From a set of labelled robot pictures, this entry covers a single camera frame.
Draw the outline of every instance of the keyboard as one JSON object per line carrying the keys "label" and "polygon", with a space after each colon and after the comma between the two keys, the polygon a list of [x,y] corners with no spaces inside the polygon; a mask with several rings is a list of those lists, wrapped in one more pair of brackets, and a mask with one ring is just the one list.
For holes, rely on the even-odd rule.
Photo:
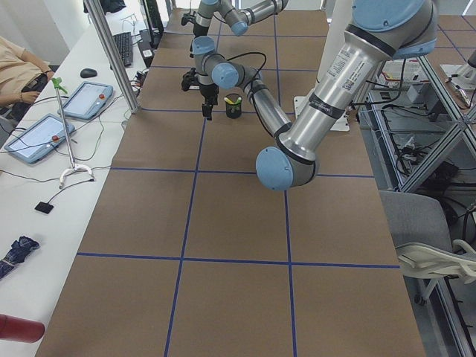
{"label": "keyboard", "polygon": [[119,50],[120,58],[125,67],[132,64],[132,36],[130,32],[122,32],[112,37]]}

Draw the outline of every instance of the red cylinder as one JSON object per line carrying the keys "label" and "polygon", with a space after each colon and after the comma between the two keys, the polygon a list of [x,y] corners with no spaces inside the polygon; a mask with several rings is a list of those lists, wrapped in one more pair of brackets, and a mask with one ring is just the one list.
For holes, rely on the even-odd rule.
{"label": "red cylinder", "polygon": [[37,342],[45,333],[41,322],[0,314],[0,339],[17,342]]}

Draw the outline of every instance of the metal stand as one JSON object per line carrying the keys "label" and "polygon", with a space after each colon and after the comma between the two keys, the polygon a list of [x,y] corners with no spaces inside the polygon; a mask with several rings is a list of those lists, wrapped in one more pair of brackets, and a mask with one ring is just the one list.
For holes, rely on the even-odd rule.
{"label": "metal stand", "polygon": [[131,83],[127,77],[126,69],[119,56],[118,48],[112,38],[111,29],[107,25],[106,17],[104,16],[103,8],[99,0],[84,0],[84,4],[88,9],[92,23],[96,28],[97,36],[103,45],[104,52],[111,64],[111,69],[114,72],[116,80],[124,98],[126,98],[127,105],[131,113],[136,113],[139,108],[137,97],[132,90]]}
{"label": "metal stand", "polygon": [[59,188],[61,190],[64,187],[66,176],[71,175],[73,173],[86,171],[92,177],[93,180],[95,180],[95,178],[94,178],[94,175],[92,174],[92,169],[89,166],[86,166],[84,164],[77,164],[74,159],[73,149],[71,147],[71,140],[69,138],[68,126],[66,125],[65,112],[62,109],[62,101],[61,101],[61,95],[60,95],[60,89],[62,89],[63,91],[65,90],[60,86],[61,78],[53,78],[52,82],[54,84],[54,90],[57,93],[59,113],[61,114],[62,128],[65,132],[66,146],[68,147],[69,160],[71,162],[71,167],[69,169],[64,170],[61,176],[59,177],[60,179]]}

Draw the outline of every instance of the folded umbrella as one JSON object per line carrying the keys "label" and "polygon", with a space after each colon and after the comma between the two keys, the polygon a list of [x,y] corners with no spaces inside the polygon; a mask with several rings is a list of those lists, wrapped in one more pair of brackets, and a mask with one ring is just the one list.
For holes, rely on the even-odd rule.
{"label": "folded umbrella", "polygon": [[16,264],[23,263],[26,256],[38,248],[39,243],[26,236],[13,242],[5,258],[0,260],[0,279],[12,271]]}

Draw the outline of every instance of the green clamp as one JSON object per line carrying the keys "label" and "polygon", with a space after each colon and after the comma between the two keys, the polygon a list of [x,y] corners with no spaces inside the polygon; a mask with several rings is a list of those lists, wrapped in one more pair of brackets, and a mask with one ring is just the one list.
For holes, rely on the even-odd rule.
{"label": "green clamp", "polygon": [[59,89],[63,92],[65,92],[65,94],[68,93],[68,91],[66,91],[66,89],[64,89],[62,86],[60,86],[60,83],[61,83],[61,78],[51,78],[51,82],[53,82],[53,86],[54,88],[56,89]]}

